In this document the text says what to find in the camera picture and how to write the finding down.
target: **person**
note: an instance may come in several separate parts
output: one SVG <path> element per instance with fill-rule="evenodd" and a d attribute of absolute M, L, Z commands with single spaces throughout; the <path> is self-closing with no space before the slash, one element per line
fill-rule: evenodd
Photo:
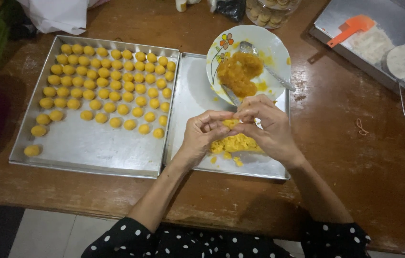
<path fill-rule="evenodd" d="M 239 119 L 230 130 L 225 119 Z M 254 118 L 261 120 L 263 129 Z M 214 140 L 243 133 L 291 174 L 312 220 L 303 226 L 306 257 L 368 257 L 370 237 L 354 223 L 343 203 L 297 148 L 287 115 L 265 95 L 247 97 L 237 113 L 206 111 L 190 118 L 184 140 L 148 192 L 84 251 L 82 258 L 103 257 L 292 257 L 271 238 L 161 225 L 166 208 L 185 175 L 206 155 Z"/>

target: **spoon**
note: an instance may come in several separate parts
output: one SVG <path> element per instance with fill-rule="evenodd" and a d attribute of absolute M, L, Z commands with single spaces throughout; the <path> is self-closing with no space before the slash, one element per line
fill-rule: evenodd
<path fill-rule="evenodd" d="M 254 45 L 252 45 L 252 44 L 250 44 L 249 42 L 247 42 L 247 41 L 241 41 L 241 42 L 240 42 L 240 45 L 239 45 L 239 48 L 240 48 L 240 51 L 241 51 L 242 53 L 249 53 L 249 54 L 253 54 L 253 55 L 255 55 L 255 56 L 258 56 L 258 50 L 257 50 L 257 48 L 256 48 Z M 264 65 L 264 68 L 265 68 L 269 73 L 271 73 L 271 74 L 274 76 L 274 78 L 275 78 L 276 80 L 278 80 L 284 87 L 286 87 L 286 88 L 289 89 L 290 91 L 296 91 L 296 87 L 295 87 L 293 84 L 291 84 L 290 82 L 287 82 L 285 79 L 279 77 L 279 75 L 277 75 L 276 73 L 274 73 L 274 72 L 271 70 L 271 68 L 269 68 L 267 65 L 265 65 L 265 64 L 263 64 L 263 65 Z"/>

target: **hand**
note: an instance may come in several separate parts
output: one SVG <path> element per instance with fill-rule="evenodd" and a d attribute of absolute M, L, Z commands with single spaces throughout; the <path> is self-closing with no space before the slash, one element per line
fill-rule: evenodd
<path fill-rule="evenodd" d="M 222 121 L 233 118 L 233 115 L 233 112 L 228 111 L 207 110 L 188 119 L 182 146 L 174 160 L 182 162 L 188 169 L 197 166 L 213 141 L 228 136 L 230 130 Z"/>
<path fill-rule="evenodd" d="M 291 136 L 289 118 L 266 95 L 246 97 L 234 118 L 242 123 L 234 126 L 233 131 L 255 139 L 267 155 L 286 168 L 297 167 L 305 160 Z M 261 119 L 263 129 L 257 127 L 254 118 Z"/>

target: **baking tray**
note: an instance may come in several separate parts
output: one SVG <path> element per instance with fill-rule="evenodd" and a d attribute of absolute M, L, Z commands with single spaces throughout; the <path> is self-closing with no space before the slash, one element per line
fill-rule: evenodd
<path fill-rule="evenodd" d="M 166 140 L 164 163 L 171 161 L 183 142 L 185 125 L 189 118 L 200 115 L 206 110 L 236 111 L 236 107 L 228 104 L 211 90 L 211 85 L 205 72 L 206 56 L 182 53 L 180 56 L 179 72 L 174 90 L 173 111 L 169 121 L 169 133 Z M 290 91 L 285 90 L 277 99 L 276 106 L 290 115 Z M 233 153 L 239 156 L 244 166 L 237 167 L 232 159 L 223 159 L 222 154 L 212 164 L 213 155 L 206 156 L 195 167 L 197 170 L 247 175 L 274 179 L 290 179 L 290 174 L 281 163 L 264 154 L 240 151 Z"/>
<path fill-rule="evenodd" d="M 52 110 L 59 109 L 55 107 L 50 110 L 42 109 L 39 106 L 39 100 L 43 97 L 43 88 L 49 85 L 47 77 L 51 74 L 50 67 L 56 63 L 56 56 L 60 54 L 62 44 L 90 45 L 94 48 L 104 47 L 109 50 L 109 52 L 113 49 L 118 49 L 120 51 L 128 49 L 133 53 L 137 51 L 142 51 L 144 53 L 153 52 L 158 57 L 165 56 L 170 61 L 174 61 L 177 67 L 179 65 L 180 53 L 177 49 L 91 38 L 56 36 L 31 96 L 18 137 L 11 151 L 9 162 L 13 164 L 75 172 L 157 178 L 163 163 L 162 160 L 165 138 L 167 137 L 167 128 L 164 130 L 164 138 L 156 139 L 153 137 L 152 131 L 159 126 L 158 118 L 165 113 L 160 109 L 151 109 L 148 104 L 144 107 L 144 114 L 148 111 L 154 111 L 157 119 L 150 124 L 151 132 L 147 135 L 141 135 L 137 132 L 138 126 L 145 124 L 146 122 L 143 119 L 143 116 L 141 118 L 135 118 L 132 116 L 131 110 L 132 107 L 136 106 L 135 102 L 126 103 L 123 100 L 117 102 L 117 105 L 127 104 L 129 106 L 130 113 L 125 116 L 119 115 L 117 111 L 110 114 L 110 117 L 120 117 L 123 122 L 128 119 L 137 120 L 137 127 L 133 131 L 126 131 L 123 126 L 114 129 L 108 122 L 105 124 L 98 124 L 94 120 L 84 121 L 80 119 L 79 114 L 81 111 L 90 110 L 89 101 L 83 99 L 80 100 L 80 102 L 82 102 L 80 109 L 63 109 L 63 120 L 50 123 L 47 126 L 48 133 L 45 136 L 36 138 L 31 135 L 31 128 L 36 125 L 35 119 L 38 114 L 48 114 Z M 90 59 L 91 58 L 102 60 L 104 57 L 100 57 L 96 54 L 90 57 Z M 105 58 L 113 60 L 110 55 Z M 156 74 L 155 76 L 157 79 L 163 77 L 163 75 Z M 174 80 L 167 83 L 168 88 L 174 88 L 176 77 L 177 73 L 175 73 Z M 147 83 L 144 82 L 143 84 L 146 85 L 147 88 L 150 88 Z M 149 101 L 149 97 L 146 94 L 142 96 L 146 97 Z M 163 101 L 170 102 L 172 110 L 172 99 L 165 100 L 160 93 L 159 100 L 160 103 Z M 24 155 L 23 150 L 26 146 L 32 144 L 41 145 L 43 151 L 38 156 L 27 157 Z"/>
<path fill-rule="evenodd" d="M 395 46 L 405 44 L 405 0 L 332 0 L 314 22 L 309 33 L 326 44 L 341 33 L 340 25 L 359 14 L 376 21 Z M 380 64 L 371 64 L 355 54 L 348 41 L 336 45 L 333 50 L 399 94 L 398 81 L 383 71 Z"/>

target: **yellow dough ball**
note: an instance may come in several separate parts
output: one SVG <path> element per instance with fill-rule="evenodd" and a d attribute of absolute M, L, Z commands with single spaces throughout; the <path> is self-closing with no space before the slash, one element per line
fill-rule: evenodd
<path fill-rule="evenodd" d="M 144 94 L 147 91 L 147 88 L 143 84 L 136 85 L 136 92 L 139 94 Z"/>
<path fill-rule="evenodd" d="M 102 108 L 102 103 L 98 100 L 92 100 L 89 102 L 89 107 L 93 110 L 99 110 Z"/>
<path fill-rule="evenodd" d="M 92 112 L 89 110 L 82 111 L 80 113 L 80 118 L 85 121 L 90 121 L 90 120 L 92 120 Z"/>
<path fill-rule="evenodd" d="M 162 66 L 162 65 L 157 65 L 156 67 L 155 67 L 155 73 L 156 74 L 164 74 L 166 72 L 166 69 L 165 69 L 165 67 L 164 66 Z"/>
<path fill-rule="evenodd" d="M 78 73 L 78 75 L 85 76 L 88 73 L 88 68 L 84 66 L 79 66 L 75 69 L 75 71 Z"/>
<path fill-rule="evenodd" d="M 131 82 L 125 82 L 124 88 L 125 88 L 125 90 L 127 90 L 127 91 L 129 91 L 129 92 L 133 92 L 135 86 L 134 86 L 134 84 L 131 83 Z"/>
<path fill-rule="evenodd" d="M 153 73 L 155 71 L 155 65 L 152 63 L 146 63 L 145 71 L 147 71 L 148 73 Z"/>
<path fill-rule="evenodd" d="M 99 98 L 105 100 L 105 99 L 108 99 L 108 95 L 110 94 L 110 91 L 107 89 L 102 89 L 97 94 L 99 95 Z"/>
<path fill-rule="evenodd" d="M 141 107 L 135 107 L 135 108 L 132 109 L 131 113 L 136 118 L 139 118 L 144 114 L 144 111 L 143 111 L 143 109 Z"/>
<path fill-rule="evenodd" d="M 144 52 L 137 52 L 136 53 L 137 61 L 143 62 L 145 61 L 145 53 Z"/>
<path fill-rule="evenodd" d="M 72 79 L 72 83 L 75 87 L 81 87 L 85 83 L 85 80 L 81 77 L 75 77 Z"/>
<path fill-rule="evenodd" d="M 120 83 L 119 81 L 113 80 L 113 81 L 110 83 L 110 87 L 112 88 L 112 90 L 119 91 L 119 90 L 121 89 L 121 83 Z"/>
<path fill-rule="evenodd" d="M 101 65 L 102 65 L 102 67 L 108 69 L 108 68 L 112 67 L 112 62 L 110 60 L 108 60 L 107 58 L 104 58 L 101 61 Z"/>
<path fill-rule="evenodd" d="M 91 60 L 91 66 L 94 68 L 101 68 L 101 61 L 97 58 L 94 58 L 93 60 Z"/>
<path fill-rule="evenodd" d="M 165 98 L 170 98 L 171 95 L 172 95 L 171 89 L 167 88 L 167 89 L 164 89 L 164 90 L 163 90 L 163 97 L 165 97 Z"/>
<path fill-rule="evenodd" d="M 83 54 L 83 47 L 79 44 L 75 44 L 72 46 L 72 51 L 77 55 L 81 55 Z"/>
<path fill-rule="evenodd" d="M 163 103 L 161 103 L 161 110 L 163 111 L 163 112 L 169 112 L 169 102 L 163 102 Z"/>
<path fill-rule="evenodd" d="M 151 99 L 150 100 L 150 107 L 153 109 L 157 109 L 159 107 L 159 100 L 158 99 Z"/>
<path fill-rule="evenodd" d="M 148 124 L 143 124 L 139 126 L 139 133 L 141 134 L 148 134 L 150 132 L 150 126 Z"/>
<path fill-rule="evenodd" d="M 45 89 L 43 89 L 43 94 L 47 97 L 54 97 L 56 96 L 56 89 L 53 87 L 45 87 Z"/>
<path fill-rule="evenodd" d="M 169 61 L 168 64 L 166 65 L 169 71 L 173 72 L 175 71 L 175 63 L 172 61 Z"/>
<path fill-rule="evenodd" d="M 163 130 L 163 128 L 156 128 L 156 129 L 153 131 L 153 136 L 154 136 L 156 139 L 161 139 L 161 138 L 164 136 L 164 130 Z"/>
<path fill-rule="evenodd" d="M 104 88 L 108 85 L 108 79 L 105 78 L 99 78 L 96 80 L 96 83 L 99 87 Z"/>
<path fill-rule="evenodd" d="M 153 53 L 148 53 L 148 54 L 147 54 L 147 60 L 148 60 L 148 62 L 150 62 L 150 63 L 156 62 L 156 55 L 153 54 Z"/>
<path fill-rule="evenodd" d="M 103 48 L 103 47 L 97 48 L 96 53 L 97 53 L 99 56 L 108 56 L 108 51 L 107 51 L 105 48 Z"/>
<path fill-rule="evenodd" d="M 53 107 L 53 99 L 51 98 L 43 98 L 39 101 L 39 104 L 42 108 L 50 109 Z"/>
<path fill-rule="evenodd" d="M 155 82 L 155 76 L 154 76 L 153 74 L 147 74 L 147 75 L 145 76 L 145 81 L 146 81 L 148 84 L 152 84 L 152 83 Z"/>
<path fill-rule="evenodd" d="M 115 61 L 112 62 L 112 67 L 115 70 L 121 70 L 121 69 L 123 69 L 123 64 L 120 61 L 115 60 Z"/>
<path fill-rule="evenodd" d="M 83 91 L 80 89 L 73 89 L 70 91 L 70 95 L 76 99 L 81 98 L 83 96 Z"/>
<path fill-rule="evenodd" d="M 58 108 L 65 108 L 67 107 L 67 100 L 63 98 L 57 98 L 54 100 L 54 105 L 57 106 Z"/>
<path fill-rule="evenodd" d="M 134 75 L 134 80 L 137 81 L 138 83 L 141 83 L 144 81 L 144 76 L 141 73 L 136 73 Z"/>
<path fill-rule="evenodd" d="M 66 75 L 64 77 L 61 78 L 61 84 L 65 87 L 70 87 L 72 86 L 72 77 L 70 77 L 69 75 Z"/>
<path fill-rule="evenodd" d="M 125 82 L 132 82 L 132 81 L 134 80 L 134 76 L 132 76 L 131 73 L 125 73 L 125 74 L 123 75 L 123 80 L 124 80 Z"/>
<path fill-rule="evenodd" d="M 144 64 L 143 62 L 137 61 L 137 62 L 134 64 L 134 67 L 135 67 L 137 70 L 139 70 L 139 71 L 143 71 L 144 68 L 145 68 L 145 64 Z"/>
<path fill-rule="evenodd" d="M 108 95 L 108 98 L 113 102 L 117 102 L 117 101 L 121 100 L 121 95 L 117 91 L 112 91 Z"/>
<path fill-rule="evenodd" d="M 61 51 L 64 54 L 70 55 L 72 54 L 72 47 L 69 44 L 63 44 L 61 46 Z"/>
<path fill-rule="evenodd" d="M 166 80 L 172 81 L 174 79 L 174 72 L 167 71 L 164 77 L 166 78 Z"/>
<path fill-rule="evenodd" d="M 52 73 L 59 75 L 62 73 L 62 65 L 52 65 L 50 70 Z"/>
<path fill-rule="evenodd" d="M 164 88 L 166 87 L 166 81 L 165 81 L 164 79 L 158 79 L 158 80 L 156 81 L 156 86 L 157 86 L 159 89 L 164 89 Z"/>
<path fill-rule="evenodd" d="M 94 48 L 92 48 L 92 46 L 84 47 L 83 52 L 88 56 L 93 56 L 95 54 Z"/>
<path fill-rule="evenodd" d="M 89 61 L 89 58 L 88 58 L 88 57 L 86 57 L 86 56 L 80 56 L 80 57 L 78 58 L 78 63 L 79 63 L 80 65 L 82 65 L 82 66 L 89 66 L 91 62 Z"/>
<path fill-rule="evenodd" d="M 85 80 L 83 87 L 87 88 L 88 90 L 94 90 L 96 88 L 96 83 L 93 80 Z"/>
<path fill-rule="evenodd" d="M 147 104 L 147 99 L 144 97 L 137 97 L 136 104 L 139 105 L 140 107 L 143 107 Z"/>
<path fill-rule="evenodd" d="M 96 93 L 94 93 L 94 91 L 91 91 L 91 90 L 85 90 L 85 91 L 83 91 L 83 97 L 86 100 L 90 101 L 96 97 Z"/>
<path fill-rule="evenodd" d="M 110 126 L 113 128 L 118 128 L 121 126 L 121 119 L 119 118 L 112 118 L 109 122 Z"/>
<path fill-rule="evenodd" d="M 113 80 L 118 81 L 118 80 L 121 79 L 121 73 L 118 72 L 118 71 L 113 71 L 112 73 L 110 73 L 110 77 L 111 77 Z"/>
<path fill-rule="evenodd" d="M 76 110 L 80 107 L 80 101 L 76 100 L 76 99 L 71 99 L 67 102 L 67 107 L 73 110 Z"/>
<path fill-rule="evenodd" d="M 35 119 L 38 124 L 49 124 L 51 122 L 50 116 L 47 114 L 39 114 Z"/>
<path fill-rule="evenodd" d="M 132 129 L 136 128 L 136 122 L 134 122 L 134 120 L 131 120 L 131 119 L 126 120 L 126 121 L 125 121 L 125 124 L 123 125 L 123 127 L 124 127 L 126 130 L 131 131 Z"/>
<path fill-rule="evenodd" d="M 123 65 L 123 67 L 127 70 L 127 71 L 132 71 L 134 70 L 134 64 L 131 61 L 126 61 L 125 64 Z"/>
<path fill-rule="evenodd" d="M 76 55 L 70 55 L 70 56 L 68 56 L 68 62 L 69 62 L 71 65 L 77 65 L 77 64 L 78 64 L 78 56 L 76 56 Z"/>
<path fill-rule="evenodd" d="M 108 117 L 104 113 L 99 113 L 94 118 L 99 124 L 107 122 Z"/>
<path fill-rule="evenodd" d="M 123 51 L 123 53 L 121 53 L 123 55 L 123 57 L 127 60 L 130 60 L 132 58 L 132 53 L 129 50 L 125 50 Z"/>
<path fill-rule="evenodd" d="M 66 87 L 61 87 L 61 88 L 56 90 L 56 94 L 59 97 L 67 97 L 70 94 L 70 91 Z"/>
<path fill-rule="evenodd" d="M 125 93 L 123 93 L 123 100 L 126 102 L 131 102 L 134 99 L 134 95 L 132 95 L 131 92 L 126 91 Z"/>
<path fill-rule="evenodd" d="M 48 82 L 51 85 L 60 85 L 61 84 L 61 78 L 58 75 L 50 75 L 50 76 L 48 76 Z"/>
<path fill-rule="evenodd" d="M 110 55 L 115 59 L 118 60 L 121 58 L 121 52 L 118 49 L 114 49 L 110 52 Z"/>
<path fill-rule="evenodd" d="M 29 145 L 24 149 L 24 155 L 26 156 L 37 156 L 40 154 L 40 148 L 38 145 Z"/>
<path fill-rule="evenodd" d="M 75 73 L 75 68 L 71 65 L 65 65 L 64 67 L 62 67 L 62 71 L 67 75 L 72 75 L 73 73 Z"/>
<path fill-rule="evenodd" d="M 162 65 L 162 66 L 165 66 L 165 65 L 168 64 L 168 59 L 167 59 L 165 56 L 161 56 L 161 57 L 158 59 L 158 63 L 159 63 L 160 65 Z"/>
<path fill-rule="evenodd" d="M 110 72 L 105 67 L 100 68 L 98 70 L 98 73 L 99 73 L 99 77 L 101 77 L 101 78 L 108 78 L 110 76 Z"/>
<path fill-rule="evenodd" d="M 60 64 L 63 64 L 63 65 L 68 64 L 68 58 L 64 54 L 56 56 L 56 60 Z"/>
<path fill-rule="evenodd" d="M 61 121 L 64 114 L 59 110 L 54 110 L 54 111 L 51 111 L 49 116 L 50 116 L 51 120 L 57 122 L 57 121 Z"/>
<path fill-rule="evenodd" d="M 150 88 L 150 89 L 148 90 L 148 96 L 149 96 L 150 98 L 156 98 L 156 97 L 158 97 L 158 90 L 155 89 L 155 88 Z"/>
<path fill-rule="evenodd" d="M 129 112 L 129 108 L 126 104 L 119 105 L 117 110 L 118 110 L 118 114 L 123 115 L 123 116 Z"/>
<path fill-rule="evenodd" d="M 166 116 L 160 116 L 160 117 L 158 118 L 158 122 L 159 122 L 160 125 L 166 126 L 167 123 L 168 123 L 168 117 L 166 117 Z"/>
<path fill-rule="evenodd" d="M 155 120 L 155 114 L 153 112 L 148 112 L 147 114 L 145 114 L 144 119 L 145 121 L 151 123 Z"/>
<path fill-rule="evenodd" d="M 97 79 L 97 72 L 94 70 L 88 70 L 88 73 L 86 73 L 86 76 L 90 78 L 91 80 Z"/>
<path fill-rule="evenodd" d="M 105 110 L 105 112 L 112 113 L 112 112 L 115 112 L 116 106 L 114 103 L 111 103 L 111 102 L 105 103 L 104 110 Z"/>

